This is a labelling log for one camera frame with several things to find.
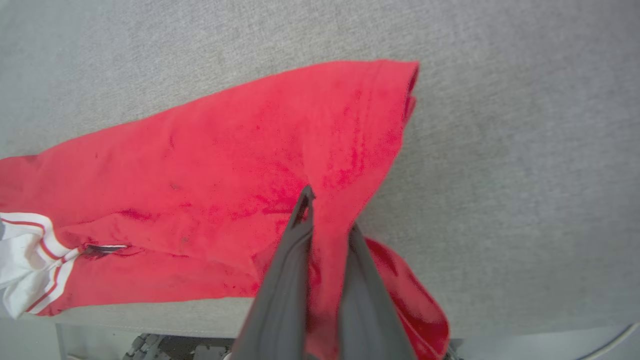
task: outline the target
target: red garment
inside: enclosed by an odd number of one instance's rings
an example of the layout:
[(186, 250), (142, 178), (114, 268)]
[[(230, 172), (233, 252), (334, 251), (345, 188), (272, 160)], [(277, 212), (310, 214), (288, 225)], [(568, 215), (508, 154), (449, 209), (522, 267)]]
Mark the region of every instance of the red garment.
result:
[[(335, 356), (347, 234), (400, 149), (417, 72), (314, 65), (0, 160), (6, 307), (252, 297), (311, 184), (308, 348)], [(441, 358), (442, 310), (395, 252), (367, 242), (419, 358)]]

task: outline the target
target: floor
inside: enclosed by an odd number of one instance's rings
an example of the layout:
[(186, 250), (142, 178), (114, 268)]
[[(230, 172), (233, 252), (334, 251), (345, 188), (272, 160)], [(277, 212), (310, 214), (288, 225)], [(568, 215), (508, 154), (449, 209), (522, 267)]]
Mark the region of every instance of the floor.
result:
[[(558, 332), (528, 336), (476, 337), (454, 340), (464, 360), (580, 359), (601, 347), (625, 327)], [(102, 327), (56, 325), (37, 320), (14, 321), (0, 318), (0, 357), (13, 360), (63, 359), (63, 351), (86, 360), (119, 360), (129, 350), (137, 332), (114, 331)], [(601, 360), (627, 360), (640, 354), (640, 331), (633, 333)]]

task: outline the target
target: gray fabric surface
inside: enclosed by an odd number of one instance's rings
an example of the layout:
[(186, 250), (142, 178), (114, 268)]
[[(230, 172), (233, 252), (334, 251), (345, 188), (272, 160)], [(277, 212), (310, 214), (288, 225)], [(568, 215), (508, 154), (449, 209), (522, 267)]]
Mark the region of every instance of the gray fabric surface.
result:
[[(627, 323), (640, 320), (639, 17), (635, 0), (9, 0), (0, 156), (302, 65), (420, 60), (365, 234), (409, 262), (454, 336)], [(53, 320), (232, 336), (249, 304)]]

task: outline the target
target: white stripe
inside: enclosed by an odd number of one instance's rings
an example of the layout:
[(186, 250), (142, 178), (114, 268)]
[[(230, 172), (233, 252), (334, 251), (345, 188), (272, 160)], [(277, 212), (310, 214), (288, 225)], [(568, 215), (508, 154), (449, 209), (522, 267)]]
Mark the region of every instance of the white stripe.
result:
[[(56, 281), (57, 285), (56, 288), (49, 294), (49, 296), (47, 296), (46, 298), (42, 299), (42, 301), (40, 301), (40, 303), (38, 303), (31, 311), (31, 314), (37, 314), (39, 312), (41, 312), (42, 310), (44, 310), (45, 307), (47, 307), (49, 304), (51, 304), (52, 302), (54, 302), (57, 298), (59, 298), (62, 293), (65, 292), (65, 286), (67, 285), (67, 280), (69, 279), (69, 275), (71, 275), (71, 270), (73, 270), (74, 268), (74, 263), (76, 262), (77, 259), (77, 255), (72, 258), (71, 260), (67, 261), (66, 263), (62, 264), (60, 266), (60, 272), (58, 273), (58, 279)], [(47, 291), (49, 291), (49, 289), (51, 289), (51, 286), (53, 286), (53, 278), (51, 277), (51, 283), (50, 285), (47, 287), (47, 289), (44, 291), (44, 293), (47, 293)]]
[[(51, 251), (52, 254), (54, 254), (58, 258), (63, 257), (71, 251), (70, 248), (62, 245), (60, 241), (58, 241), (58, 239), (56, 238), (56, 233), (53, 231), (53, 224), (51, 223), (51, 219), (44, 215), (35, 213), (0, 213), (0, 217), (13, 222), (34, 222), (36, 224), (42, 225), (44, 227), (44, 245), (49, 251)], [(7, 226), (15, 224), (4, 223), (4, 225)], [(29, 225), (18, 226), (33, 228), (33, 226)]]

